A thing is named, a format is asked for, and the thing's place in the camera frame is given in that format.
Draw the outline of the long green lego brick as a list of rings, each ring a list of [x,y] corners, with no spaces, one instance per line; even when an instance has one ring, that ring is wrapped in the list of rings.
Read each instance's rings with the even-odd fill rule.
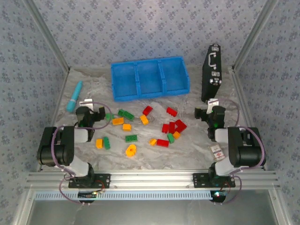
[[[133,114],[131,114],[130,112],[125,111],[125,110],[123,110],[123,109],[119,109],[118,115],[119,115],[120,117],[124,117],[124,118],[126,118],[126,119],[128,119],[128,120],[130,120],[130,121],[133,121],[133,120],[135,119],[135,117],[134,117]]]

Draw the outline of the round yellow lego piece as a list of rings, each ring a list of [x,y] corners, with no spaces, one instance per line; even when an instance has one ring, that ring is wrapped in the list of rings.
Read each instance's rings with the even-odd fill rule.
[[[127,157],[133,157],[136,154],[136,145],[129,145],[125,151],[125,154]]]

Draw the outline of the teal cylindrical pen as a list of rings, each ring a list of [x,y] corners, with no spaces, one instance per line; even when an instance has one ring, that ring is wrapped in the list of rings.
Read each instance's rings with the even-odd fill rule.
[[[67,112],[72,113],[73,110],[75,109],[76,102],[77,102],[77,99],[78,99],[79,94],[81,92],[82,86],[83,86],[83,82],[79,81],[76,85],[76,88],[75,88],[72,96],[71,96],[71,99],[69,100],[69,102],[67,104],[67,107],[66,107]]]

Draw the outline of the small clear card packet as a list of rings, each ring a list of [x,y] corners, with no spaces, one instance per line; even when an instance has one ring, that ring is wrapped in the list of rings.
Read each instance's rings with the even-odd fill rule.
[[[215,162],[225,159],[225,154],[223,153],[223,150],[221,149],[219,144],[214,144],[214,145],[210,146],[209,150],[210,150]]]

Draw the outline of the blue three-compartment bin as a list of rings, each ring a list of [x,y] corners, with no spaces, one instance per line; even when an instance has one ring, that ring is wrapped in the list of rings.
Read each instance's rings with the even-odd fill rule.
[[[190,92],[190,78],[182,57],[113,63],[111,77],[113,97],[119,102]]]

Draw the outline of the small circuit board with LED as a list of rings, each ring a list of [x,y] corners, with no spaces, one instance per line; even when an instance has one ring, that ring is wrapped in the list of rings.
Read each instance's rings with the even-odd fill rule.
[[[226,191],[211,191],[210,192],[212,200],[216,202],[223,202],[226,198]]]
[[[77,197],[79,199],[84,200],[92,200],[97,198],[98,193],[96,191],[93,192],[78,192]]]

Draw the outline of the aluminium side rail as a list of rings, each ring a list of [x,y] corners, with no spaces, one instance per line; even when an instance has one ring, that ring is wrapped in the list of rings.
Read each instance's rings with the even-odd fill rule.
[[[58,95],[58,99],[57,99],[57,102],[56,102],[56,107],[55,107],[55,110],[54,110],[54,113],[52,115],[52,119],[51,119],[51,122],[50,122],[51,127],[53,127],[55,125],[56,121],[57,121],[57,117],[58,117],[59,109],[60,109],[60,104],[61,104],[61,99],[62,99],[62,96],[63,96],[63,93],[64,93],[64,89],[65,89],[65,86],[66,86],[68,75],[69,75],[69,71],[66,73],[66,75],[64,77],[64,80],[63,80],[63,83],[62,83],[62,86],[61,86],[61,89],[60,89],[60,92],[59,92],[59,95]]]
[[[232,68],[228,71],[237,92],[239,114],[244,119],[240,125],[228,128],[229,160],[235,170],[255,169],[266,162],[264,145],[258,128],[253,127],[240,79]]]

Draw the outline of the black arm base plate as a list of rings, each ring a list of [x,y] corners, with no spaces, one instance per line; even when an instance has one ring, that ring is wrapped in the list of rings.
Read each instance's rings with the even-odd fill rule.
[[[74,177],[69,179],[68,188],[107,189],[110,187],[111,175],[96,173],[93,176]]]
[[[193,173],[193,183],[195,188],[234,188],[235,181],[229,176],[212,177],[208,173]]]

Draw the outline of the aluminium mounting rail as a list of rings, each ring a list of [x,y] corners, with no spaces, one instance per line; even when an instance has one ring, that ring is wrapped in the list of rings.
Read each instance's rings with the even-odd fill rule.
[[[110,185],[106,191],[159,191],[193,190],[193,174],[204,170],[120,170],[109,172]],[[242,180],[243,190],[278,189],[280,184],[275,171],[248,170],[236,174]],[[32,172],[25,188],[58,190],[64,178],[61,172]]]

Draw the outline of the aluminium frame post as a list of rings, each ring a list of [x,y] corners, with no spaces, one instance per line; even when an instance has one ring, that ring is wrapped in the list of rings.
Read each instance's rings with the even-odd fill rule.
[[[247,58],[250,50],[254,46],[257,38],[259,37],[261,31],[263,30],[265,24],[267,23],[271,13],[278,4],[279,0],[266,0],[264,6],[262,7],[250,33],[248,34],[241,51],[239,52],[232,69],[234,72],[237,72],[241,69],[242,64]]]
[[[22,0],[25,7],[27,8],[29,14],[31,15],[33,21],[37,25],[39,31],[43,35],[46,43],[48,44],[49,48],[53,52],[56,60],[58,61],[59,65],[62,67],[65,73],[69,72],[69,66],[67,61],[65,60],[63,53],[61,52],[59,46],[57,45],[53,35],[51,34],[46,22],[44,21],[42,14],[40,13],[39,9],[37,8],[36,4],[33,0]]]

